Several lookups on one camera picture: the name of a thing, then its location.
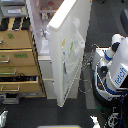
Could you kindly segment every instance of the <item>label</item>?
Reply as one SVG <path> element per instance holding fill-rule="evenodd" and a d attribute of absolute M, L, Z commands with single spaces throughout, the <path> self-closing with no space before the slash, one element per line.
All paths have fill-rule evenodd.
<path fill-rule="evenodd" d="M 13 68 L 9 68 L 9 69 L 13 69 Z"/>
<path fill-rule="evenodd" d="M 2 57 L 2 58 L 5 58 L 5 57 L 6 57 L 6 55 L 1 55 L 1 57 Z"/>
<path fill-rule="evenodd" d="M 13 10 L 8 10 L 9 14 L 21 14 L 21 10 L 20 9 L 13 9 Z"/>
<path fill-rule="evenodd" d="M 125 67 L 120 64 L 120 66 L 118 67 L 114 77 L 113 77 L 113 81 L 115 83 L 115 85 L 119 88 L 121 86 L 121 84 L 123 83 L 124 79 L 127 76 L 127 70 L 125 69 Z"/>
<path fill-rule="evenodd" d="M 13 38 L 14 38 L 14 36 L 13 36 L 12 33 L 9 33 L 9 34 L 7 34 L 7 35 L 8 35 L 8 38 L 9 38 L 9 39 L 13 39 Z"/>
<path fill-rule="evenodd" d="M 64 45 L 65 45 L 65 39 L 64 39 L 63 42 L 61 43 L 62 48 L 64 47 Z"/>
<path fill-rule="evenodd" d="M 17 54 L 14 54 L 14 57 L 15 58 L 28 58 L 28 55 L 27 53 L 17 53 Z"/>

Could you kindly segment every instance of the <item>paper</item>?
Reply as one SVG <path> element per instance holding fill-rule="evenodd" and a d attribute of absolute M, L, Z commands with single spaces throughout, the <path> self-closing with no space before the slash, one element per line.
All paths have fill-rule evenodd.
<path fill-rule="evenodd" d="M 10 14 L 21 14 L 21 10 L 20 9 L 13 9 L 13 10 L 8 10 L 8 13 Z"/>

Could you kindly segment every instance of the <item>shelf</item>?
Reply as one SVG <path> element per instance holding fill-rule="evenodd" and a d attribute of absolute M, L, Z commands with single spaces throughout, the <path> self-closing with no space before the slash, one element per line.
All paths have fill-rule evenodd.
<path fill-rule="evenodd" d="M 56 13 L 57 10 L 40 10 L 40 13 Z"/>

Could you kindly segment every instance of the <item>sticker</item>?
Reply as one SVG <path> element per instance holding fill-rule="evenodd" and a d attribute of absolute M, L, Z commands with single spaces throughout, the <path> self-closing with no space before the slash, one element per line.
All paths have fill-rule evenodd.
<path fill-rule="evenodd" d="M 72 51 L 73 49 L 73 41 L 71 42 L 71 45 L 70 45 L 70 51 Z"/>
<path fill-rule="evenodd" d="M 5 57 L 6 57 L 6 55 L 1 55 L 1 57 L 5 58 Z"/>
<path fill-rule="evenodd" d="M 21 14 L 22 15 L 27 15 L 27 11 L 26 11 L 26 8 L 25 7 L 22 7 L 21 8 Z"/>
<path fill-rule="evenodd" d="M 21 14 L 21 10 L 20 9 L 13 9 L 13 10 L 8 10 L 9 14 Z"/>
<path fill-rule="evenodd" d="M 28 58 L 27 53 L 18 53 L 18 54 L 14 54 L 15 58 Z"/>
<path fill-rule="evenodd" d="M 13 69 L 13 68 L 9 68 L 9 69 Z"/>
<path fill-rule="evenodd" d="M 13 36 L 12 33 L 9 33 L 9 34 L 7 34 L 7 35 L 8 35 L 8 38 L 9 38 L 9 39 L 13 39 L 13 38 L 14 38 L 14 36 Z"/>
<path fill-rule="evenodd" d="M 62 48 L 64 47 L 64 45 L 65 45 L 65 39 L 64 39 L 63 42 L 61 43 Z"/>

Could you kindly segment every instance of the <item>drawer front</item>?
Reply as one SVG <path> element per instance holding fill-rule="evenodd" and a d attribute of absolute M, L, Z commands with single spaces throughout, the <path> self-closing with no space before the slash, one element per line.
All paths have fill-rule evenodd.
<path fill-rule="evenodd" d="M 36 66 L 0 67 L 0 77 L 11 77 L 20 74 L 25 76 L 39 75 Z"/>
<path fill-rule="evenodd" d="M 39 81 L 28 82 L 1 82 L 0 93 L 25 93 L 39 92 L 41 90 Z"/>
<path fill-rule="evenodd" d="M 42 78 L 43 79 L 53 79 L 53 72 L 52 72 L 52 63 L 51 61 L 42 61 L 39 60 L 39 65 L 40 65 L 40 69 L 41 69 L 41 74 L 42 74 Z"/>
<path fill-rule="evenodd" d="M 35 65 L 32 49 L 0 50 L 0 66 Z"/>
<path fill-rule="evenodd" d="M 0 32 L 0 49 L 31 48 L 27 30 Z"/>

